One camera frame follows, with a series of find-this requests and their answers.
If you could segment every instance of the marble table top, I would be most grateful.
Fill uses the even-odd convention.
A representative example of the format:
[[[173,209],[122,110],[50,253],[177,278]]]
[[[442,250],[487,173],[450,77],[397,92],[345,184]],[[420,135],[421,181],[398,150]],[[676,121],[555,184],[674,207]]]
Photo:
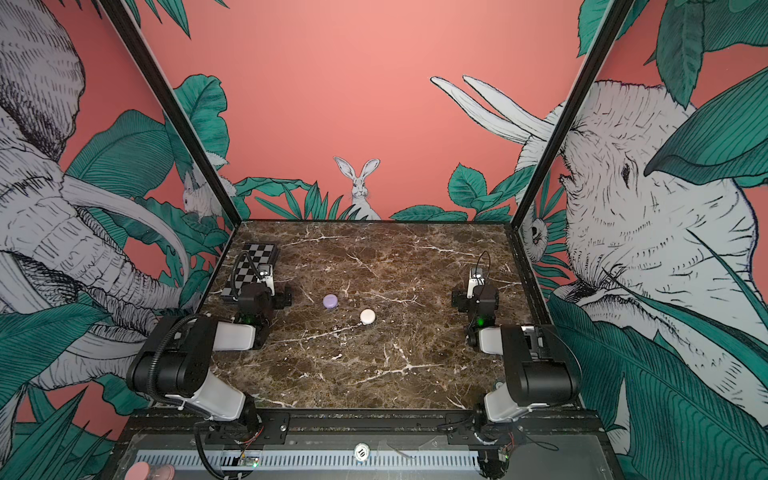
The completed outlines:
[[[471,408],[504,378],[500,356],[466,346],[451,307],[491,254],[497,323],[531,323],[505,228],[488,224],[254,221],[240,226],[201,312],[233,319],[218,292],[245,243],[276,243],[275,285],[293,288],[261,350],[214,353],[211,369],[257,405],[323,409]],[[485,269],[487,257],[481,267]],[[334,293],[339,305],[323,307]],[[376,311],[363,325],[362,310]]]

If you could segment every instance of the wall mural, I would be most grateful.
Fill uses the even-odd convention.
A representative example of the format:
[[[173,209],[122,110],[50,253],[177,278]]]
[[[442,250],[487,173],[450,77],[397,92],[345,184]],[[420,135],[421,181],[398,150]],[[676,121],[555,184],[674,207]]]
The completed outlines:
[[[93,381],[117,415],[145,407],[127,368],[158,316],[197,307],[231,226],[170,123],[136,110],[62,171],[87,72],[44,3],[0,0],[0,18],[0,478],[91,478],[110,432],[73,423],[86,390],[60,408],[46,392]],[[228,144],[211,107],[217,85],[196,76],[177,89],[204,106],[192,116],[215,158]],[[174,171],[189,181],[186,211],[152,194]],[[141,272],[124,252],[129,239],[157,246],[170,274]],[[16,422],[25,399],[34,422]]]
[[[581,54],[608,3],[582,4]],[[627,478],[768,478],[768,308],[744,193],[768,175],[768,69],[690,104],[703,54],[766,46],[765,25],[768,2],[669,0],[649,59],[664,84],[597,82],[563,144],[560,186],[547,177],[523,224],[552,319],[584,368],[584,403]],[[505,118],[433,79],[484,128],[524,142],[518,169],[536,163],[561,108],[539,120],[465,80]]]

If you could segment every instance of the white round object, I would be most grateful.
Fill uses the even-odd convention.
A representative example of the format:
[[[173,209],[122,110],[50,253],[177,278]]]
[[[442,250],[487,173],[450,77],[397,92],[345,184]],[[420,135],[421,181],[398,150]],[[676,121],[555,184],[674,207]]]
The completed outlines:
[[[355,447],[355,460],[364,462],[371,455],[371,448],[365,443],[358,443]]]
[[[363,325],[370,325],[373,323],[373,320],[376,319],[376,312],[371,310],[370,308],[366,308],[362,312],[360,312],[360,321],[363,323]]]

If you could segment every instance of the black and white checkered board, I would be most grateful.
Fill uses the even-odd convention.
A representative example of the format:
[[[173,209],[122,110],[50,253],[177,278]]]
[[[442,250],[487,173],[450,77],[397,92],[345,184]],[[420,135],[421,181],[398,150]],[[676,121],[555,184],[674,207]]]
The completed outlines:
[[[256,265],[267,264],[271,265],[272,269],[275,268],[275,262],[277,261],[278,248],[274,243],[246,243],[243,250],[248,250],[253,262]],[[237,264],[237,272],[235,273],[235,287],[237,291],[246,283],[252,283],[256,279],[256,272],[250,267],[250,263],[246,257]],[[229,278],[227,277],[227,286],[221,290],[221,298],[223,301],[233,303],[232,289],[230,288]]]

